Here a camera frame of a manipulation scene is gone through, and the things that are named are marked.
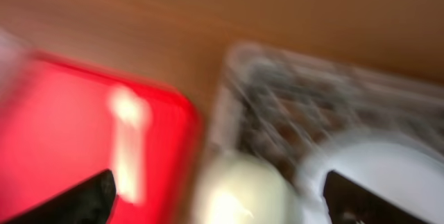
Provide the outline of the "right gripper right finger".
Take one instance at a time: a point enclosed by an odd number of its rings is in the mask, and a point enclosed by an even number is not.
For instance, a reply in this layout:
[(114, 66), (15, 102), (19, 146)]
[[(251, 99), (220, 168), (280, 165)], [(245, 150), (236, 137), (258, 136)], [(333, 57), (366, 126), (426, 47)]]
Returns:
[(427, 194), (421, 183), (404, 175), (361, 174), (349, 178), (329, 171), (323, 186), (323, 199), (332, 223), (409, 224), (433, 223), (427, 208)]

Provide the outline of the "yellow plastic cup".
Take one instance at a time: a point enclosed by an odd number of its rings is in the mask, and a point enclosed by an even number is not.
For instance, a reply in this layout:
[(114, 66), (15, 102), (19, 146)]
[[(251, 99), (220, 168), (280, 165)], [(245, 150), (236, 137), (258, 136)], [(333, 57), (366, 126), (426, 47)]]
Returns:
[(266, 160), (221, 153), (202, 170), (191, 209), (199, 224), (302, 223), (292, 185)]

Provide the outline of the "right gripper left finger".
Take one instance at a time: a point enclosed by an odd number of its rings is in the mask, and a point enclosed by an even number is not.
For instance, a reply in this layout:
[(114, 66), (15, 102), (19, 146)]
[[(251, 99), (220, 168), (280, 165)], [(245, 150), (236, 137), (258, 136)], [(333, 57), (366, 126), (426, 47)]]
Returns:
[(106, 224), (117, 188), (109, 169), (7, 219), (6, 224)]

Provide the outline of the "large light blue plate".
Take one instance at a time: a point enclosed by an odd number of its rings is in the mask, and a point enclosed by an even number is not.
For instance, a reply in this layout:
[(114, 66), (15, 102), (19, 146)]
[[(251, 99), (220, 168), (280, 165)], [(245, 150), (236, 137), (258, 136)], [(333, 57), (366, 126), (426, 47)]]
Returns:
[(443, 155), (405, 134), (346, 130), (315, 147), (300, 163), (307, 223), (329, 223), (322, 198), (330, 171), (427, 223), (443, 222)]

